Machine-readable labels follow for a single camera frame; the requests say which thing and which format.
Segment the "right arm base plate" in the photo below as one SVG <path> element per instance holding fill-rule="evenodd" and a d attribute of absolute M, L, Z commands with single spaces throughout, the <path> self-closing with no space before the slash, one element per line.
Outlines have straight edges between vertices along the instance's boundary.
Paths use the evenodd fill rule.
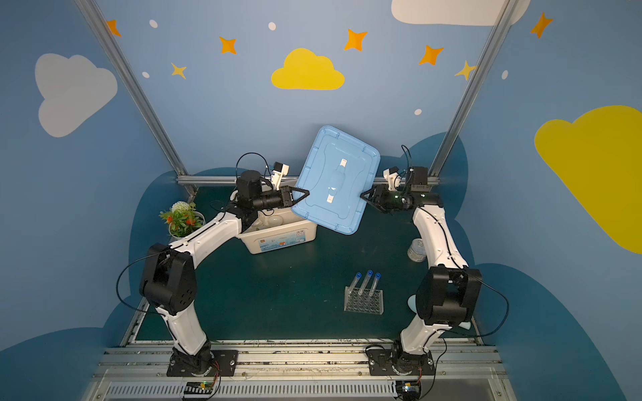
<path fill-rule="evenodd" d="M 371 345 L 364 353 L 371 376 L 420 376 L 436 372 L 431 352 L 414 355 L 405 353 L 396 346 L 385 349 L 380 345 Z"/>

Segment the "potted plant white pot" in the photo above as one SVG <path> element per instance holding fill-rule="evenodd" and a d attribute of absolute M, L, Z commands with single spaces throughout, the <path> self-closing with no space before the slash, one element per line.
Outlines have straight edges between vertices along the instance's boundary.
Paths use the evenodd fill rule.
<path fill-rule="evenodd" d="M 197 211 L 196 204 L 191 202 L 175 202 L 172 207 L 161 212 L 160 219 L 167 224 L 168 232 L 175 238 L 191 235 L 205 224 L 205 217 Z"/>

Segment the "clear acrylic test tube rack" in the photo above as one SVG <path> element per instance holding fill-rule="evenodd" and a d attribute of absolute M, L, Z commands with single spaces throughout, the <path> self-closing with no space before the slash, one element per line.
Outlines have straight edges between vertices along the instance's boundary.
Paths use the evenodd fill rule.
<path fill-rule="evenodd" d="M 385 311 L 384 292 L 376 289 L 373 294 L 370 294 L 370 290 L 368 290 L 359 295 L 357 289 L 351 292 L 349 287 L 345 287 L 344 311 L 382 315 Z"/>

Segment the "light blue plastic lid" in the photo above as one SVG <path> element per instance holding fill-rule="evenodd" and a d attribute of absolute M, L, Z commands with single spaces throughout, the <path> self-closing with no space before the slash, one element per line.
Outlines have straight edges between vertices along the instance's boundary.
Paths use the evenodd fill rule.
<path fill-rule="evenodd" d="M 381 162 L 379 150 L 331 125 L 317 134 L 297 187 L 309 195 L 293 213 L 344 235 L 357 232 Z"/>

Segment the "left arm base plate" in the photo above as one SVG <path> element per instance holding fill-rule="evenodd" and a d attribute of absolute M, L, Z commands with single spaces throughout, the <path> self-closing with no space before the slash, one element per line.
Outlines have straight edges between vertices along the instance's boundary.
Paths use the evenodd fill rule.
<path fill-rule="evenodd" d="M 197 355 L 172 350 L 167 377 L 232 377 L 237 366 L 237 350 L 205 349 Z"/>

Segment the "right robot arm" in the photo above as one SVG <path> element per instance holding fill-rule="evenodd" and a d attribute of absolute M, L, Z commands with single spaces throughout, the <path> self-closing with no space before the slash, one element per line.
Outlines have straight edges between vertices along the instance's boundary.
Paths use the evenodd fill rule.
<path fill-rule="evenodd" d="M 383 213 L 413 213 L 428 270 L 416 291 L 416 315 L 401 332 L 400 345 L 403 355 L 420 356 L 442 334 L 471 322 L 483 278 L 458 251 L 443 201 L 428 190 L 426 169 L 412 169 L 403 188 L 398 168 L 384 170 L 383 177 L 386 183 L 362 192 L 360 198 Z"/>

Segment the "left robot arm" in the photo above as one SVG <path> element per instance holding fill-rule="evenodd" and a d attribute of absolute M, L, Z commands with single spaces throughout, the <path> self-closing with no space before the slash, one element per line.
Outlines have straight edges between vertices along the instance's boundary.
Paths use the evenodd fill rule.
<path fill-rule="evenodd" d="M 303 188 L 283 185 L 255 170 L 237 178 L 237 193 L 212 221 L 170 245 L 148 251 L 140 294 L 162 316 L 177 356 L 191 364 L 211 360 L 211 348 L 194 306 L 198 265 L 230 239 L 249 229 L 259 212 L 293 207 L 309 196 Z"/>

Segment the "white plastic storage bin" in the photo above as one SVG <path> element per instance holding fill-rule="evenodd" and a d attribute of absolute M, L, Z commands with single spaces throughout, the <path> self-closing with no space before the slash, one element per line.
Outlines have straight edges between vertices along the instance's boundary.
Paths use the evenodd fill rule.
<path fill-rule="evenodd" d="M 312 242 L 315 239 L 317 225 L 296 215 L 293 207 L 248 210 L 234 202 L 236 195 L 237 190 L 230 196 L 233 209 L 240 213 L 242 221 L 242 230 L 236 237 L 252 255 Z"/>

